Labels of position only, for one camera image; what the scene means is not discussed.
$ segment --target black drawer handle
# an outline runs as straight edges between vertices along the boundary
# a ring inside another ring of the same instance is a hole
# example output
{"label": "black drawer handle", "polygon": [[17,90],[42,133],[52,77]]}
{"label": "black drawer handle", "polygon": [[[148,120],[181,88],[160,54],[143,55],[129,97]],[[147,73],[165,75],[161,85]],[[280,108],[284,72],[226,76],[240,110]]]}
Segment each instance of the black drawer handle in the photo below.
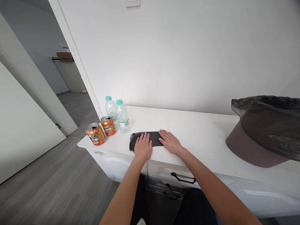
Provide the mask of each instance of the black drawer handle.
{"label": "black drawer handle", "polygon": [[169,197],[169,196],[167,196],[167,193],[165,193],[165,192],[162,192],[167,198],[169,198],[169,199],[172,199],[172,200],[176,200],[176,199],[178,199],[178,198],[180,198],[180,196],[175,196],[175,198],[172,198],[172,197]]}
{"label": "black drawer handle", "polygon": [[181,182],[191,183],[191,184],[194,184],[194,183],[196,182],[196,179],[195,179],[195,178],[193,178],[193,179],[194,179],[193,182],[181,180],[181,179],[179,179],[179,178],[177,177],[176,173],[174,173],[174,172],[172,172],[171,175],[172,175],[173,177],[176,177],[176,179],[179,180],[179,181],[181,181]]}
{"label": "black drawer handle", "polygon": [[[166,184],[166,186],[167,186],[168,188],[170,188],[171,191],[179,192],[179,191],[176,191],[176,190],[172,189],[170,184]],[[187,190],[186,188],[183,188],[183,189],[182,189],[182,193],[185,192],[186,190]]]}

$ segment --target wall outlet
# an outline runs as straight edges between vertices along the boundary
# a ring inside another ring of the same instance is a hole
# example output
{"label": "wall outlet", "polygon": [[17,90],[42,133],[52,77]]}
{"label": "wall outlet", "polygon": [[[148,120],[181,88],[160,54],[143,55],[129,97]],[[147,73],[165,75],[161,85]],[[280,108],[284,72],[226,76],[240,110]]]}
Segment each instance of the wall outlet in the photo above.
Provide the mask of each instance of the wall outlet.
{"label": "wall outlet", "polygon": [[140,6],[140,0],[126,0],[126,8]]}

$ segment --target human arm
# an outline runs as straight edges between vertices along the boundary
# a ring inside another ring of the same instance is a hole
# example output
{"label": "human arm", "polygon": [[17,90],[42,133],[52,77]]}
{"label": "human arm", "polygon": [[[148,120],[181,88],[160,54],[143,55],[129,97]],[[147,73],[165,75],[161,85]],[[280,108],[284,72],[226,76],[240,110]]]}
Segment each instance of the human arm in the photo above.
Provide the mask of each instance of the human arm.
{"label": "human arm", "polygon": [[137,138],[134,146],[135,157],[99,225],[130,224],[138,179],[143,165],[152,154],[152,141],[149,138],[147,133]]}
{"label": "human arm", "polygon": [[159,138],[159,141],[166,149],[178,155],[189,168],[212,208],[224,224],[261,225],[244,203],[202,162],[182,147],[172,133],[160,130],[159,134],[162,137]]}

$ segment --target mirinda can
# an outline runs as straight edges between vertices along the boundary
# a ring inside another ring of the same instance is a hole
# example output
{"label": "mirinda can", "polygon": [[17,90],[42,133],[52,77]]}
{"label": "mirinda can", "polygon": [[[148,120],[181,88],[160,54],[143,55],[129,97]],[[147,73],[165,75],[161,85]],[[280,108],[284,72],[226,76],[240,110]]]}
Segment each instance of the mirinda can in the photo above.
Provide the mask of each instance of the mirinda can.
{"label": "mirinda can", "polygon": [[109,116],[104,116],[100,120],[107,136],[112,136],[117,132],[115,124],[113,123],[113,118]]}
{"label": "mirinda can", "polygon": [[88,125],[85,130],[86,134],[92,140],[95,146],[102,145],[106,141],[106,136],[100,124],[92,123]]}

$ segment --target plastic bottle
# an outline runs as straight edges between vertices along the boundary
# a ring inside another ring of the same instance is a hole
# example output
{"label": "plastic bottle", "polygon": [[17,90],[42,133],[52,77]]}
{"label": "plastic bottle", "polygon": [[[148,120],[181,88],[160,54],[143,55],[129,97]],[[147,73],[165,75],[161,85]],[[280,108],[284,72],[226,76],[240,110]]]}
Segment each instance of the plastic bottle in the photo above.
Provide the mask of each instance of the plastic bottle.
{"label": "plastic bottle", "polygon": [[127,109],[123,105],[123,101],[121,99],[116,101],[117,103],[117,118],[119,122],[119,128],[122,133],[128,133],[130,131],[129,127],[129,118]]}
{"label": "plastic bottle", "polygon": [[113,102],[112,97],[111,96],[106,96],[105,97],[106,100],[106,112],[107,115],[110,116],[111,118],[113,118],[113,123],[115,124],[115,127],[117,128],[118,125],[118,119],[117,119],[117,106],[116,104]]}

